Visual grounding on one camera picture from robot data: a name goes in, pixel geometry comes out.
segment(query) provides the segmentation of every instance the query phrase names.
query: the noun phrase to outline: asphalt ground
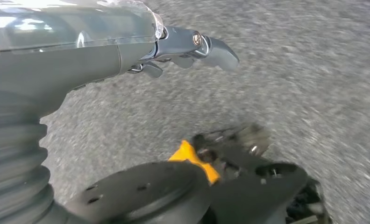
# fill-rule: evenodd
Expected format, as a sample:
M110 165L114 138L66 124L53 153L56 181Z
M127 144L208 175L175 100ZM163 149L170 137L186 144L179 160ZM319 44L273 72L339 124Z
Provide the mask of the asphalt ground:
M323 184L337 223L370 224L370 0L165 0L165 24L223 39L237 72L169 65L68 94L42 140L59 202L110 173L167 159L192 135L256 121L267 157Z

